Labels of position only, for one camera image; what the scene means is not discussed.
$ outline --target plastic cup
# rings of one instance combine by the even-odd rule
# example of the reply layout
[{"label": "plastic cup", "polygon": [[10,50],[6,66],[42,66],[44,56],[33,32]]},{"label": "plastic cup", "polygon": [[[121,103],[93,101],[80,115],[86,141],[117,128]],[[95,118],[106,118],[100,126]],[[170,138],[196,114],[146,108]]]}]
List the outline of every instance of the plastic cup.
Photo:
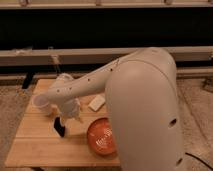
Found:
[{"label": "plastic cup", "polygon": [[33,96],[32,105],[46,116],[51,115],[53,112],[52,106],[44,94]]}]

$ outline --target black object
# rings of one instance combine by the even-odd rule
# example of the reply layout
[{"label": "black object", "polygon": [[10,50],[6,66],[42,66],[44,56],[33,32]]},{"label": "black object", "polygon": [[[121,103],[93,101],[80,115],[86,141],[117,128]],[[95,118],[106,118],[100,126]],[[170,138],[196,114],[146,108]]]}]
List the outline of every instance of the black object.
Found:
[{"label": "black object", "polygon": [[199,162],[201,162],[202,164],[204,164],[207,168],[209,168],[210,170],[213,171],[213,167],[211,167],[208,163],[206,163],[205,161],[203,161],[202,159],[200,159],[199,157],[191,154],[191,153],[185,153],[186,155],[195,158],[196,160],[198,160]]},{"label": "black object", "polygon": [[54,128],[58,132],[61,137],[64,137],[65,134],[65,126],[61,126],[60,117],[55,118]]},{"label": "black object", "polygon": [[31,169],[33,171],[45,171],[44,169],[40,168],[40,167],[31,167]]},{"label": "black object", "polygon": [[35,72],[27,73],[24,83],[22,84],[22,89],[27,89],[29,87],[34,75],[35,75]]}]

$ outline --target gray carpet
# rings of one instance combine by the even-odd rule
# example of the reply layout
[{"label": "gray carpet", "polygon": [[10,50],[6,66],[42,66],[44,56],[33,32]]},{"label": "gray carpet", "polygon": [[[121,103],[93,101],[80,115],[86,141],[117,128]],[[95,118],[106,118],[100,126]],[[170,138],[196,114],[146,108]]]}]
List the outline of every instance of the gray carpet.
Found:
[{"label": "gray carpet", "polygon": [[[4,161],[35,85],[22,90],[22,79],[12,82],[0,77],[0,171],[30,171],[29,168],[6,169]],[[202,90],[203,79],[178,80],[180,117],[187,152],[213,166],[213,94]],[[186,157],[188,171],[209,171],[191,157]],[[112,168],[75,168],[45,170],[115,171]]]}]

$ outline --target wooden tabletop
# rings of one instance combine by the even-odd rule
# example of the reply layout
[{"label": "wooden tabletop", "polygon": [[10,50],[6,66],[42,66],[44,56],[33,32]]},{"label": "wooden tabletop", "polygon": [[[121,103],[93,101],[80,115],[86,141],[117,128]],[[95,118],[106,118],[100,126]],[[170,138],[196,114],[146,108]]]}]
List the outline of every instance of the wooden tabletop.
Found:
[{"label": "wooden tabletop", "polygon": [[[44,92],[54,80],[41,79],[38,81],[33,95]],[[44,116],[38,109],[27,106],[15,139],[11,146],[6,167],[93,167],[119,166],[116,154],[99,156],[87,145],[86,132],[89,125],[96,119],[106,117],[106,106],[98,112],[88,108],[95,97],[80,98],[82,123],[69,119],[66,123],[65,137],[61,138],[53,128],[57,108],[50,117]]]}]

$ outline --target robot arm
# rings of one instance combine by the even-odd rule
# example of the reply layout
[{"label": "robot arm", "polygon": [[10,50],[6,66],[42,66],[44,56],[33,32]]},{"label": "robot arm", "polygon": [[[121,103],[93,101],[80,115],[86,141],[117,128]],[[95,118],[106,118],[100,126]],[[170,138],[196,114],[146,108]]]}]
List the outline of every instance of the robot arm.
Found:
[{"label": "robot arm", "polygon": [[148,48],[66,83],[47,98],[61,105],[103,92],[123,171],[185,171],[176,93],[176,66],[169,53]]},{"label": "robot arm", "polygon": [[47,90],[46,97],[52,103],[61,104],[73,98],[104,92],[107,80],[113,73],[113,70],[127,61],[141,61],[153,65],[168,78],[168,81],[172,84],[176,92],[176,67],[173,59],[162,49],[149,48],[118,58],[79,79],[66,83],[58,83],[56,80]]}]

